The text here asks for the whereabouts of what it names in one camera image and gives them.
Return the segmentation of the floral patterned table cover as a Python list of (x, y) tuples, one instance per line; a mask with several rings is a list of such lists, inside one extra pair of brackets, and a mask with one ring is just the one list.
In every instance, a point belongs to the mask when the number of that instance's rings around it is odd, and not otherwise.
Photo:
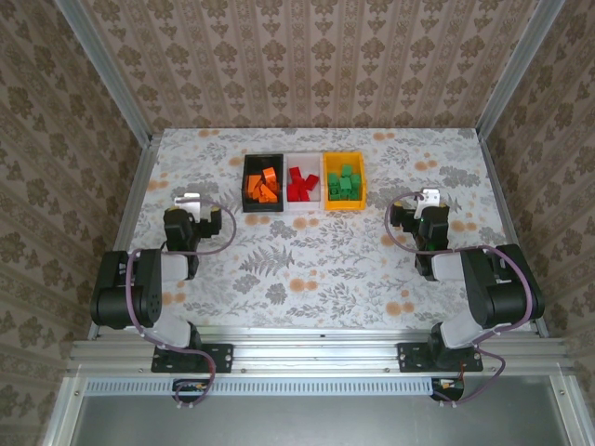
[[(245, 213), (247, 154), (353, 152), (364, 157), (361, 212)], [(218, 237), (195, 279), (169, 282), (165, 308), (198, 325), (427, 329), (466, 306), (460, 282), (429, 282), (386, 230), (390, 201), (435, 187), (450, 207), (453, 247), (506, 240), (483, 154), (471, 129), (169, 129), (161, 138), (132, 248), (165, 240), (163, 214), (177, 196), (225, 205)]]

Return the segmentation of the black plastic bin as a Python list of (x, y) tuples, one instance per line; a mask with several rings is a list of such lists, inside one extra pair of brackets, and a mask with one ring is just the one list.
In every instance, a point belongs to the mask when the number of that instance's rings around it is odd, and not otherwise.
[[(261, 175), (262, 170), (273, 167), (280, 186), (278, 203), (249, 203), (245, 187), (249, 175)], [(284, 156), (282, 154), (247, 154), (244, 162), (242, 203), (245, 213), (282, 212), (284, 210)]]

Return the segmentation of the yellow plastic bin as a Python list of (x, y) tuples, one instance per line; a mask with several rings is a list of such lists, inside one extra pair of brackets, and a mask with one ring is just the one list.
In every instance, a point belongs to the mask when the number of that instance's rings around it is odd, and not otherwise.
[[(328, 200), (327, 175), (335, 173), (341, 178), (341, 167), (343, 164), (352, 166), (353, 174), (360, 174), (362, 185), (359, 188), (361, 193), (360, 201), (352, 201), (349, 195), (341, 195), (340, 201)], [(364, 174), (364, 157), (360, 152), (325, 152), (323, 154), (323, 172), (326, 193), (324, 195), (324, 209), (326, 211), (362, 211), (365, 209), (366, 200), (366, 181)]]

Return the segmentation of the white plastic bin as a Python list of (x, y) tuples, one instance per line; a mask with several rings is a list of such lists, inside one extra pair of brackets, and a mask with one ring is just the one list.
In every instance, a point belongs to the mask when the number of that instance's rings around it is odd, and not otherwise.
[[(303, 179), (308, 175), (317, 176), (320, 181), (314, 190), (309, 191), (309, 202), (289, 202), (287, 200), (287, 186), (291, 183), (288, 170), (297, 166), (300, 169)], [(284, 155), (284, 210), (288, 213), (322, 211), (324, 209), (324, 195), (326, 186), (324, 184), (323, 156), (317, 152), (294, 152)]]

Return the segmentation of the aluminium mounting beam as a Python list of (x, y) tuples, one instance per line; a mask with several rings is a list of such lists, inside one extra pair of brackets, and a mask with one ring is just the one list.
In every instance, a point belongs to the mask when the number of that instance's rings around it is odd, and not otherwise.
[[(426, 342), (424, 330), (239, 328), (205, 326), (206, 343), (234, 347), (231, 376), (380, 377), (400, 375), (397, 347)], [(483, 371), (497, 370), (494, 356), (503, 357), (506, 376), (569, 374), (573, 363), (559, 338), (532, 331), (507, 332), (483, 342)], [(147, 377), (153, 346), (139, 335), (99, 329), (92, 340), (73, 344), (66, 373), (69, 376)]]

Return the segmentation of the grey metal tray panel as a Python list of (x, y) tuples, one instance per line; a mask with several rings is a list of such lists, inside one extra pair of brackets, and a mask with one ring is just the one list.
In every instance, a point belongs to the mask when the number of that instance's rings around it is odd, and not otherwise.
[(70, 446), (570, 446), (549, 376), (476, 400), (427, 396), (87, 396)]

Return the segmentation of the aluminium table side rail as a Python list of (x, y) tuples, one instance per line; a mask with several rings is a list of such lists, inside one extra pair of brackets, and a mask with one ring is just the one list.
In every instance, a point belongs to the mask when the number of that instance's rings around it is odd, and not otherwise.
[(140, 208), (148, 188), (157, 153), (161, 143), (162, 134), (152, 137), (147, 148), (141, 151), (139, 163), (126, 200), (122, 220), (113, 246), (114, 251), (127, 251), (134, 238)]
[(496, 207), (500, 215), (502, 228), (509, 243), (520, 244), (516, 229), (514, 227), (509, 208), (506, 202), (505, 194), (502, 190), (497, 171), (492, 159), (491, 153), (487, 143), (481, 134), (478, 134), (478, 140), (483, 154), (484, 163), (487, 169), (487, 176), (489, 177), (493, 194), (496, 200)]

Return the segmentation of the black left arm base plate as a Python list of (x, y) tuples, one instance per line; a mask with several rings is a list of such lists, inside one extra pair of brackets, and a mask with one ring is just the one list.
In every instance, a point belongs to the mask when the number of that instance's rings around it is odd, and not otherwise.
[[(233, 362), (232, 344), (202, 344), (201, 350), (212, 358), (218, 374), (229, 374), (231, 372)], [(151, 371), (162, 374), (208, 374), (209, 366), (207, 359), (201, 355), (155, 348)]]

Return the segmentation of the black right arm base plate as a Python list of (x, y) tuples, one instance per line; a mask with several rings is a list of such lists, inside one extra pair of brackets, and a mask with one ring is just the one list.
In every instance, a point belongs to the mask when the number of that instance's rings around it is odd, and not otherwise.
[(400, 343), (397, 345), (400, 371), (403, 373), (455, 373), (481, 372), (483, 361), (474, 348), (438, 348), (427, 343)]

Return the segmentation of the aluminium frame post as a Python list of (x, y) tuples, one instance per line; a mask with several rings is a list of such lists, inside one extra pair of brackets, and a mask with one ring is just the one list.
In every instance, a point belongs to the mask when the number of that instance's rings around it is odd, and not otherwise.
[(117, 64), (102, 42), (99, 29), (92, 22), (80, 0), (55, 0), (60, 12), (105, 84), (120, 113), (143, 150), (150, 147), (152, 131), (142, 116), (132, 89), (118, 70)]
[(535, 12), (523, 28), (518, 44), (498, 79), (476, 125), (478, 138), (486, 140), (511, 100), (515, 89), (533, 61), (537, 50), (545, 41), (553, 22), (562, 10), (565, 0), (539, 0)]

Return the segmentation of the aluminium lower frame rail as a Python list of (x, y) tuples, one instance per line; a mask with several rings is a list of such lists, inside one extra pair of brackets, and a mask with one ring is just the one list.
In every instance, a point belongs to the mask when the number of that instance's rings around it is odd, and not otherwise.
[(550, 383), (570, 446), (595, 446), (595, 427), (574, 375), (551, 375)]
[(43, 446), (70, 446), (85, 398), (87, 379), (65, 377), (51, 414)]

